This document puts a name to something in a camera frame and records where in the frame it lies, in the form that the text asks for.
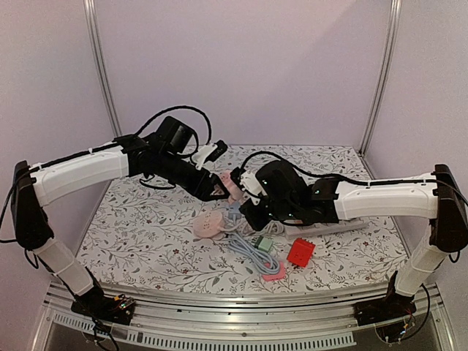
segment table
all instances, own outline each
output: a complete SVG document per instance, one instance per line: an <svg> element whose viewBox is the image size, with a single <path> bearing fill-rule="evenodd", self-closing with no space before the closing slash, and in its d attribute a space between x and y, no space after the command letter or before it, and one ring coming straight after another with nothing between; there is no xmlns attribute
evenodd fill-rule
<svg viewBox="0 0 468 351"><path fill-rule="evenodd" d="M369 178L358 155L342 146L231 146L210 171L239 166L249 154L268 150L313 173ZM258 169L270 156L258 156ZM407 259L389 217L372 217L369 226L309 240L317 245L307 268L286 261L291 243L272 236L273 254L285 262L287 276L265 282L249 259L227 248L227 239L199 239L192 222L203 211L226 211L227 201L201 203L182 188L154 191L139 177L112 182L80 246L77 258L101 281L133 287L231 295L307 293L385 282Z"/></svg>

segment floral tablecloth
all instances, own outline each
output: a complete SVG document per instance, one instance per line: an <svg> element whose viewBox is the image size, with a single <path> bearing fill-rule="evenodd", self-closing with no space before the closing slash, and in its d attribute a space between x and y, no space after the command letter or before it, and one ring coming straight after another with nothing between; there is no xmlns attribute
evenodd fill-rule
<svg viewBox="0 0 468 351"><path fill-rule="evenodd" d="M259 150L276 152L314 173L368 178L350 147L232 146L206 167L221 173ZM254 158L249 169L258 169L268 159ZM154 191L138 179L112 182L78 252L79 261L103 282L236 295L308 292L384 282L407 258L391 219L373 217L362 230L309 238L317 248L307 268L286 261L291 243L283 235L269 235L274 240L272 254L285 262L287 276L265 282L249 259L227 248L227 238L215 241L192 234L200 212L226 211L227 201L201 203L180 187Z"/></svg>

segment leaf pattern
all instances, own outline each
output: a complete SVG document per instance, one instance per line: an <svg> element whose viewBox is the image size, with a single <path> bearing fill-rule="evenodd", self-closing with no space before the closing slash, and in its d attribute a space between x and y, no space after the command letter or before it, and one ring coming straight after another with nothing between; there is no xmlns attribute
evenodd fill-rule
<svg viewBox="0 0 468 351"><path fill-rule="evenodd" d="M276 152L313 173L368 178L350 147L232 146L206 167L221 173L259 150ZM255 157L249 169L270 159ZM226 236L211 240L192 234L196 216L212 209L227 212L227 201L201 203L180 187L148 190L138 179L112 182L78 252L79 261L103 282L187 293L307 293L384 282L407 258L393 222L373 217L362 230L307 238L317 246L306 268L287 261L292 243L283 235L267 235L274 241L272 254L285 263L286 277L265 282L248 258L227 248ZM167 185L162 179L153 184Z"/></svg>

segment pink block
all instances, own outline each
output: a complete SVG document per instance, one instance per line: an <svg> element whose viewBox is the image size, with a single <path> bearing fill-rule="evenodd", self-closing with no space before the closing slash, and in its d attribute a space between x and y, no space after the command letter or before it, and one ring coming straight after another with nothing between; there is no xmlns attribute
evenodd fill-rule
<svg viewBox="0 0 468 351"><path fill-rule="evenodd" d="M278 274L271 274L271 275L267 275L267 274L262 274L262 278L263 280L265 280L266 282L272 282L273 280L280 280L280 279L284 279L286 276L286 268L284 268L284 264L283 262L279 262L279 272Z"/></svg>

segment pink object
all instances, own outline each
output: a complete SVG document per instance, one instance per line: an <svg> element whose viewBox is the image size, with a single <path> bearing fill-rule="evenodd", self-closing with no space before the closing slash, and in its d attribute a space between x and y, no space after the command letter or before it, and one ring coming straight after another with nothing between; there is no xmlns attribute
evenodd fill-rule
<svg viewBox="0 0 468 351"><path fill-rule="evenodd" d="M193 221L193 234L199 238L213 238L221 233L224 218L221 211L201 213Z"/></svg>
<svg viewBox="0 0 468 351"><path fill-rule="evenodd" d="M273 280L281 280L284 279L286 276L286 268L284 268L284 263L279 262L279 272L278 274L262 274L263 280L266 282L272 282Z"/></svg>
<svg viewBox="0 0 468 351"><path fill-rule="evenodd" d="M231 171L226 170L223 173L219 175L219 179L221 179L222 183L224 186L226 186L226 189L229 191L230 196L227 201L229 203L234 203L235 201L238 201L242 199L244 192L238 188L237 185L231 180Z"/></svg>

